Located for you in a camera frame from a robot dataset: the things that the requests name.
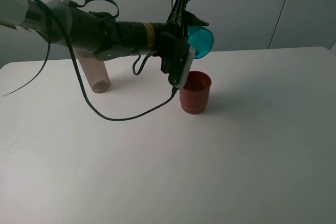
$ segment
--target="black strap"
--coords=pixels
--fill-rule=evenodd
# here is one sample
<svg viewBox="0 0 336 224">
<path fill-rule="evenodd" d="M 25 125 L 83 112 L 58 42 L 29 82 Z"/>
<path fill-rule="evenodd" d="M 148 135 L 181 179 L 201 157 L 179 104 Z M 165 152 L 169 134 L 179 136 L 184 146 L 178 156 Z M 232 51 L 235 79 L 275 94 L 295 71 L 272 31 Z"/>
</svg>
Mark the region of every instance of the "black strap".
<svg viewBox="0 0 336 224">
<path fill-rule="evenodd" d="M 118 11 L 117 11 L 117 14 L 114 15 L 114 16 L 112 16 L 112 17 L 113 17 L 113 18 L 117 18 L 117 17 L 119 16 L 119 7 L 118 7 L 118 5 L 116 4 L 116 2 L 113 1 L 113 0 L 85 0 L 85 3 L 84 3 L 83 5 L 79 5 L 79 4 L 77 4 L 76 7 L 83 8 L 84 6 L 86 6 L 88 3 L 92 2 L 92 1 L 106 1 L 106 2 L 111 3 L 111 4 L 114 5 L 114 6 L 117 8 L 117 10 L 118 10 Z"/>
</svg>

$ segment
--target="red cup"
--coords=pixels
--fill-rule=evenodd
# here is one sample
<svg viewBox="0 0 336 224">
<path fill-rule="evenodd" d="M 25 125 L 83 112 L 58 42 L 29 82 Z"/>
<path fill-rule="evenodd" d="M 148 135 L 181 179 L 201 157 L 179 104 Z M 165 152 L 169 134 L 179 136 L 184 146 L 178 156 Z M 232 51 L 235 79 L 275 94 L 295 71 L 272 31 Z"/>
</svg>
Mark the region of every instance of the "red cup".
<svg viewBox="0 0 336 224">
<path fill-rule="evenodd" d="M 200 114 L 209 100 L 210 77 L 199 71 L 190 71 L 187 82 L 180 90 L 182 109 L 189 114 Z"/>
</svg>

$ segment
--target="table surface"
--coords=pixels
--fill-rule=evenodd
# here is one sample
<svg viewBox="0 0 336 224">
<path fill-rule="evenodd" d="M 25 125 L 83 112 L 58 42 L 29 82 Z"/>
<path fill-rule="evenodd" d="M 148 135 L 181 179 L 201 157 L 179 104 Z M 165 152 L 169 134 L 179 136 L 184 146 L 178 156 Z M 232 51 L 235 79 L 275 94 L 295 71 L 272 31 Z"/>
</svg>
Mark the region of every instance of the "table surface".
<svg viewBox="0 0 336 224">
<path fill-rule="evenodd" d="M 112 89 L 89 92 L 103 114 L 170 96 L 160 60 L 138 77 L 134 60 L 107 62 Z M 40 66 L 6 65 L 0 92 Z M 335 68 L 323 48 L 213 52 L 193 63 L 213 81 L 203 114 L 176 97 L 109 122 L 71 61 L 50 61 L 0 97 L 0 223 L 336 223 Z"/>
</svg>

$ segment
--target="blue cup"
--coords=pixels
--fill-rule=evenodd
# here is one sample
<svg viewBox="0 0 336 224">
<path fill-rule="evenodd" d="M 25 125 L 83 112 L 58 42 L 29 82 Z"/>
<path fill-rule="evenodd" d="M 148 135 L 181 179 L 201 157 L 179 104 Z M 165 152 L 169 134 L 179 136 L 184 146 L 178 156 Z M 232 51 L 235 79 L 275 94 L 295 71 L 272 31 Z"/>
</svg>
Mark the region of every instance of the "blue cup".
<svg viewBox="0 0 336 224">
<path fill-rule="evenodd" d="M 210 52 L 214 45 L 214 36 L 203 26 L 188 26 L 187 43 L 196 51 L 194 59 L 201 59 Z"/>
</svg>

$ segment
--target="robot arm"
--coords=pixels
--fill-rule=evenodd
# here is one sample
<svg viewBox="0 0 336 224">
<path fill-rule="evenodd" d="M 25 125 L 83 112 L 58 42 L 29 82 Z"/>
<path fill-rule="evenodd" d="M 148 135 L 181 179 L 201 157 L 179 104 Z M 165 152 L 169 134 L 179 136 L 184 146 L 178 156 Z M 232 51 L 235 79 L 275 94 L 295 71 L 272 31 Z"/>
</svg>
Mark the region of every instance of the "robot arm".
<svg viewBox="0 0 336 224">
<path fill-rule="evenodd" d="M 118 22 L 118 13 L 85 12 L 76 2 L 53 0 L 47 6 L 62 22 L 73 48 L 89 51 L 99 60 L 110 60 L 131 54 L 153 52 L 161 57 L 161 71 L 169 74 L 169 83 L 178 89 L 183 87 L 189 72 L 192 58 L 188 56 L 187 27 L 207 26 L 187 12 L 189 0 L 176 0 L 166 23 Z M 36 30 L 45 40 L 47 36 L 46 14 L 31 0 L 1 0 L 0 20 L 23 28 Z M 13 13 L 20 18 L 13 18 Z M 64 36 L 53 21 L 52 44 L 66 45 Z"/>
</svg>

